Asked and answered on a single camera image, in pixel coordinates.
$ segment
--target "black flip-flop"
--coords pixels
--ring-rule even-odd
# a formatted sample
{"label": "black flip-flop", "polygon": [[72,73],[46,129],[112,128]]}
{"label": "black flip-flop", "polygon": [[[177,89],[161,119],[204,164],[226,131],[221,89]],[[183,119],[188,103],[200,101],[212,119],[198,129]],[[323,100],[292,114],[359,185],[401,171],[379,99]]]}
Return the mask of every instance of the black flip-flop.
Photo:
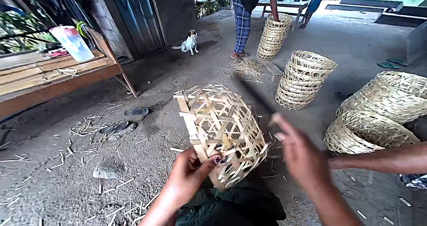
{"label": "black flip-flop", "polygon": [[129,125],[129,121],[124,122],[115,122],[111,126],[100,129],[100,133],[111,133],[111,132],[118,132],[123,129],[125,129]]}
{"label": "black flip-flop", "polygon": [[251,55],[250,53],[245,52],[244,54],[240,55],[239,57],[240,57],[240,58],[241,58],[241,57],[249,57],[250,55]]}
{"label": "black flip-flop", "polygon": [[377,63],[377,65],[383,68],[400,68],[399,66],[394,66],[389,62]]}
{"label": "black flip-flop", "polygon": [[146,116],[147,114],[148,114],[148,109],[143,109],[143,108],[129,109],[125,111],[126,116],[130,116],[130,115]]}
{"label": "black flip-flop", "polygon": [[409,64],[403,62],[403,60],[400,59],[387,59],[387,61],[398,64],[398,65],[402,65],[402,66],[408,66]]}

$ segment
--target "wooden table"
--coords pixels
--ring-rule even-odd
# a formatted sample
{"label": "wooden table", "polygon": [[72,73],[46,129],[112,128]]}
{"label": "wooden table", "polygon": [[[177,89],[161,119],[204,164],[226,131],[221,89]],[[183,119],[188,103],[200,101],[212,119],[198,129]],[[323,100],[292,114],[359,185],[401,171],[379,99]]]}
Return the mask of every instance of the wooden table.
{"label": "wooden table", "polygon": [[[264,17],[264,13],[271,12],[269,10],[266,10],[267,6],[270,6],[270,0],[259,0],[257,6],[264,6],[262,17]],[[292,31],[294,31],[296,24],[298,23],[299,17],[304,14],[302,14],[302,10],[307,8],[308,1],[307,0],[277,0],[277,7],[288,7],[288,8],[298,8],[298,14],[296,15],[296,19],[294,22],[294,25],[292,26]]]}
{"label": "wooden table", "polygon": [[[77,62],[70,55],[0,70],[0,119],[60,95],[115,77],[135,97],[136,91],[102,34],[85,27],[97,49],[94,58]],[[78,76],[61,74],[57,69],[77,69]]]}

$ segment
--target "person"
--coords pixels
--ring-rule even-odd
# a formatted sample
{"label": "person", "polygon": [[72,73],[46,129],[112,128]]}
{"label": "person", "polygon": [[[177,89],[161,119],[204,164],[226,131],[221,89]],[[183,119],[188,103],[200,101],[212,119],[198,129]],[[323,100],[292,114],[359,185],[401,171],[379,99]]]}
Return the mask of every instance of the person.
{"label": "person", "polygon": [[427,142],[329,159],[333,170],[361,168],[400,174],[408,187],[427,189]]}
{"label": "person", "polygon": [[[236,47],[232,52],[231,58],[238,59],[250,56],[245,52],[246,42],[248,41],[249,32],[251,31],[251,14],[257,6],[259,0],[232,0],[234,8],[234,19],[236,20]],[[270,0],[271,12],[275,21],[279,21],[277,13],[277,1]]]}
{"label": "person", "polygon": [[304,17],[302,19],[303,23],[298,28],[305,29],[305,27],[307,26],[307,23],[311,19],[311,16],[319,8],[321,1],[322,0],[310,0],[310,3],[308,4],[307,10],[305,11]]}
{"label": "person", "polygon": [[[288,171],[314,202],[323,225],[361,226],[332,184],[326,155],[283,115],[274,114],[272,121],[284,132],[277,136],[281,139]],[[277,197],[260,191],[258,186],[238,185],[246,184],[244,180],[251,174],[225,192],[199,189],[221,159],[220,154],[215,154],[200,165],[193,148],[180,153],[166,185],[138,225],[278,225],[276,220],[284,219],[285,214]]]}

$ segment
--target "stack of bamboo baskets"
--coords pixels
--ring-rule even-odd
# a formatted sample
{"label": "stack of bamboo baskets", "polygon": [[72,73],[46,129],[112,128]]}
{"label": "stack of bamboo baskets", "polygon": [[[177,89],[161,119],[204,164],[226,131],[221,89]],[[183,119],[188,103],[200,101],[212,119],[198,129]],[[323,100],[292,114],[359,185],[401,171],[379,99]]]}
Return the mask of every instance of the stack of bamboo baskets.
{"label": "stack of bamboo baskets", "polygon": [[279,13],[279,22],[277,22],[270,14],[264,25],[264,31],[258,45],[257,58],[259,60],[270,61],[276,56],[282,47],[283,41],[288,36],[292,20],[292,16]]}
{"label": "stack of bamboo baskets", "polygon": [[341,104],[324,142],[346,154],[415,144],[419,139],[402,124],[425,114],[427,78],[384,71]]}
{"label": "stack of bamboo baskets", "polygon": [[293,51],[276,92],[277,103],[289,110],[304,108],[337,64],[309,51]]}

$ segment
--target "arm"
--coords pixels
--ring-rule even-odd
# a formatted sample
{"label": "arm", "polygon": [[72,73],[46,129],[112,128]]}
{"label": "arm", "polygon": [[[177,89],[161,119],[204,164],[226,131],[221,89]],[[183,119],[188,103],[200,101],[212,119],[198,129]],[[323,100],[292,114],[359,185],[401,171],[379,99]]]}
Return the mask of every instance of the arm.
{"label": "arm", "polygon": [[393,174],[426,174],[427,142],[329,159],[331,169],[363,168]]}
{"label": "arm", "polygon": [[193,147],[180,153],[166,185],[138,226],[175,225],[175,212],[194,197],[201,183],[220,161],[221,155],[215,154],[200,165]]}
{"label": "arm", "polygon": [[288,123],[283,115],[276,113],[272,120],[286,133],[277,133],[286,166],[316,205],[323,225],[361,226],[339,190],[332,184],[326,155],[304,132]]}
{"label": "arm", "polygon": [[273,15],[274,21],[279,22],[279,14],[277,12],[276,0],[270,0],[270,8],[271,8],[271,14]]}

